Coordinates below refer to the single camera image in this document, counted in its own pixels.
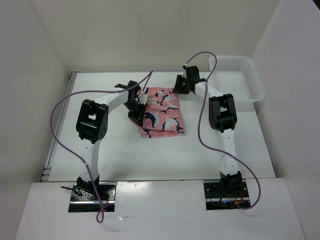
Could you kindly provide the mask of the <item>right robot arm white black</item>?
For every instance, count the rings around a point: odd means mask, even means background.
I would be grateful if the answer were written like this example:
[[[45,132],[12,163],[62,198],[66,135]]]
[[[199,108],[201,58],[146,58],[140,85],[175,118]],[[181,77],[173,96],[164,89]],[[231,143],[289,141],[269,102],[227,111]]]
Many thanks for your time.
[[[223,153],[220,164],[219,191],[225,197],[230,197],[242,185],[242,174],[237,161],[235,148],[235,127],[237,112],[232,94],[222,93],[200,77],[197,66],[186,66],[183,74],[176,78],[173,92],[176,94],[194,93],[203,98],[208,106],[208,122],[222,139]]]

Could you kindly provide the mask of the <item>pink shark print shorts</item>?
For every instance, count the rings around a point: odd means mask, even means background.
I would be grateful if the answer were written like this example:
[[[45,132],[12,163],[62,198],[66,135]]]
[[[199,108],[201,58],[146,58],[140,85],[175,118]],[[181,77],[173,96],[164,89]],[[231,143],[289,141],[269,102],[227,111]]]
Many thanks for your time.
[[[162,138],[180,136],[185,132],[180,102],[172,88],[147,87],[146,109],[142,126],[139,127],[143,138]]]

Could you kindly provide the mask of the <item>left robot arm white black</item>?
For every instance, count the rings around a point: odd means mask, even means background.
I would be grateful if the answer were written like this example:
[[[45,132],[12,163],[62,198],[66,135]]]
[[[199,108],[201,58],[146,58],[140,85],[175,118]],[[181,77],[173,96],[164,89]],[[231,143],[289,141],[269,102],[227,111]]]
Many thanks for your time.
[[[128,109],[128,118],[141,127],[147,104],[146,100],[139,98],[140,91],[140,85],[131,80],[127,85],[117,84],[114,93],[96,100],[85,99],[81,104],[76,131],[81,140],[81,158],[85,164],[76,186],[89,200],[96,199],[100,194],[99,149],[107,134],[109,114],[124,105]]]

